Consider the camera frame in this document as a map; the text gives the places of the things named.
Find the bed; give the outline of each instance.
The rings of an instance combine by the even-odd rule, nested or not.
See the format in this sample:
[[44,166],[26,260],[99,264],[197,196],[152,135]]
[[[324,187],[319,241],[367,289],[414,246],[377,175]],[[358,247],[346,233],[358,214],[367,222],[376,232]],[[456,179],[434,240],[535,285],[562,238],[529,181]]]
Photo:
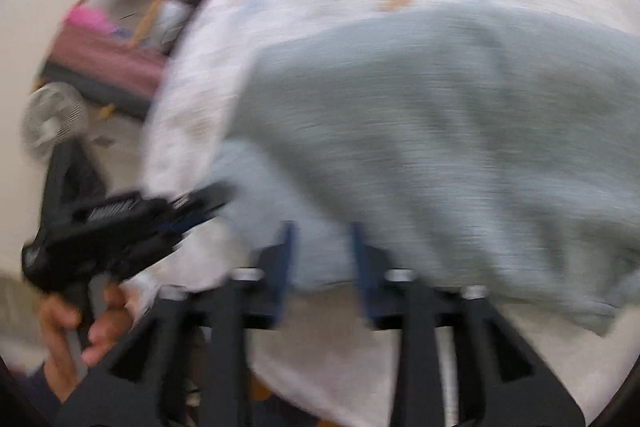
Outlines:
[[[180,194],[202,181],[263,47],[446,1],[451,0],[204,1],[178,47],[146,126],[146,190]],[[493,1],[640,34],[640,0]],[[245,257],[246,248],[224,223],[214,220],[191,233],[175,255],[143,279],[149,287],[179,283],[202,289],[215,285]],[[502,311],[559,375],[588,423],[612,400],[640,353],[640,309],[635,307],[604,338],[529,305],[508,305]],[[321,327],[327,323],[332,327]],[[396,338],[367,330],[351,289],[292,296],[283,328],[256,332],[252,340],[254,371],[285,399],[340,425],[385,425]],[[446,350],[446,333],[442,345]],[[450,353],[444,359],[447,421],[453,425]]]

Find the human hand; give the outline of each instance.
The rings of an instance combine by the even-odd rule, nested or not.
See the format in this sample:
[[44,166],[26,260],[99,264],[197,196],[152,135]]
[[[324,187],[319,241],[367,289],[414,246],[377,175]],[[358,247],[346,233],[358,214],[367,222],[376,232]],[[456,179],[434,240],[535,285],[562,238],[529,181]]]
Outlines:
[[[125,308],[126,295],[119,286],[114,283],[107,286],[104,300],[108,309],[89,329],[88,339],[92,345],[81,355],[88,367],[94,367],[100,362],[133,324],[133,318]],[[44,363],[44,376],[49,388],[62,402],[78,386],[76,365],[66,342],[65,330],[75,330],[80,321],[78,309],[65,302],[60,295],[49,295],[42,302],[40,329],[49,349],[49,358]]]

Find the white wall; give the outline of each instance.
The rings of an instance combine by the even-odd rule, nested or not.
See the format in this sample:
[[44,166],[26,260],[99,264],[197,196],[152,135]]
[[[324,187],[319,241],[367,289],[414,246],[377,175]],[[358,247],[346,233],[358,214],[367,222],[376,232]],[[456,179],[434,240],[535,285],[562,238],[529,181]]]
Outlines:
[[[20,248],[37,230],[45,173],[22,150],[20,118],[58,23],[75,1],[0,0],[0,271],[11,275],[19,275]],[[134,166],[107,160],[116,176],[135,176]]]

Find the towel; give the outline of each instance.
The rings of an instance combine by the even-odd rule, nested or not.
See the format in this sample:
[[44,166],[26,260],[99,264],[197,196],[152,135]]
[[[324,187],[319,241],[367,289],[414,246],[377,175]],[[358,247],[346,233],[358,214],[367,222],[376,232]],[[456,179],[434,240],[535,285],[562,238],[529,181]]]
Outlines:
[[254,248],[300,227],[295,285],[353,278],[348,223],[437,287],[604,333],[640,288],[640,41],[462,2],[276,44],[206,183]]

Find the person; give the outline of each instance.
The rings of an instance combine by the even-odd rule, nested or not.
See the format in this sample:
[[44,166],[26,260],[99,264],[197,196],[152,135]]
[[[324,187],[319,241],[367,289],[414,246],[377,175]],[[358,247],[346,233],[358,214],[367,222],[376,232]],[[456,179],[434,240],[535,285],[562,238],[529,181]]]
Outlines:
[[[81,353],[82,361],[91,368],[130,330],[134,317],[128,295],[114,283],[104,291],[107,311],[89,329],[91,346]],[[79,384],[76,365],[66,339],[66,330],[73,330],[81,321],[75,306],[60,295],[46,296],[39,313],[40,330],[48,350],[44,363],[30,377],[18,380],[31,404],[51,425],[60,407]],[[319,419],[272,394],[252,380],[252,412],[256,427],[317,427]],[[189,425],[197,425],[197,412],[190,414]]]

